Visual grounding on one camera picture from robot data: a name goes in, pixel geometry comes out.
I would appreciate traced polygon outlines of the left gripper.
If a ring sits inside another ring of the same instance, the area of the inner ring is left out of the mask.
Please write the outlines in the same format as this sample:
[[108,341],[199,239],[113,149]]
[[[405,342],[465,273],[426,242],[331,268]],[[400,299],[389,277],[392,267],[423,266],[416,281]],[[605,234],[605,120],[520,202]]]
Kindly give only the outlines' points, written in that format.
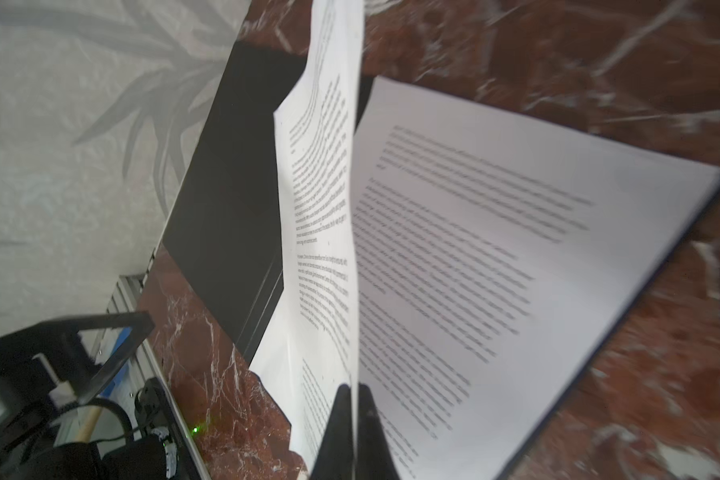
[[144,311],[62,317],[0,338],[0,456],[89,403],[154,329]]

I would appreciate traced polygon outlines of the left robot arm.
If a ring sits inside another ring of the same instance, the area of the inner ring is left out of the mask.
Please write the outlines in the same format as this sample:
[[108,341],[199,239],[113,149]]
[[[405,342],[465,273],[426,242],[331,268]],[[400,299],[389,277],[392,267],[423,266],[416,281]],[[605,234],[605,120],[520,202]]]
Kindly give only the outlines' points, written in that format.
[[[169,435],[135,425],[102,397],[154,322],[146,312],[42,321],[0,337],[0,479],[169,479]],[[117,448],[84,440],[38,450],[53,422],[82,407],[110,411]]]

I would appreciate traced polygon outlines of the black file folder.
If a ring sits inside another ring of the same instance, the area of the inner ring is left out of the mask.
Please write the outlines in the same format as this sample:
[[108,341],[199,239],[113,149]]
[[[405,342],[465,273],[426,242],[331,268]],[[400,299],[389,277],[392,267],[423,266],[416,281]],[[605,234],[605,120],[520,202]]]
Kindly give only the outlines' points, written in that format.
[[163,243],[246,361],[284,287],[273,113],[303,56],[234,44]]

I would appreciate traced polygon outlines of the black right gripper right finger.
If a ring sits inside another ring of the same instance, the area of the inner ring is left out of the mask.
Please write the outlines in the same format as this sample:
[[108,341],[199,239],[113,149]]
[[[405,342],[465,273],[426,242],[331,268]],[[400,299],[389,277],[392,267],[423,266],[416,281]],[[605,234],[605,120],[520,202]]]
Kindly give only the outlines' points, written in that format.
[[356,478],[399,480],[371,389],[358,387]]

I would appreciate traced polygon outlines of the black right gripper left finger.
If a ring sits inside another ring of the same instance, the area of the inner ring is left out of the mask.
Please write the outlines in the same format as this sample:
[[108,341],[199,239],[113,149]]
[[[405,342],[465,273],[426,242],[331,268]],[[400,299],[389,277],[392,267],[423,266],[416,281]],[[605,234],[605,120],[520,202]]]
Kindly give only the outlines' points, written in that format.
[[351,480],[354,478],[354,436],[351,388],[338,387],[311,480]]

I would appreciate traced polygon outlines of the printed paper sheet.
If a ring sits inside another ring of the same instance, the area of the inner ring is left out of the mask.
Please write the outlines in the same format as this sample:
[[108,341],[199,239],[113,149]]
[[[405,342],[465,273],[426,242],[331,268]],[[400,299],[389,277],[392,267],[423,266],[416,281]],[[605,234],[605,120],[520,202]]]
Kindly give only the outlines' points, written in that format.
[[403,479],[495,479],[720,167],[376,78],[355,137],[360,379]]
[[251,368],[290,423],[310,473],[338,387],[351,388],[354,436],[359,305],[351,169],[364,5],[316,1],[305,70],[275,111],[283,294]]

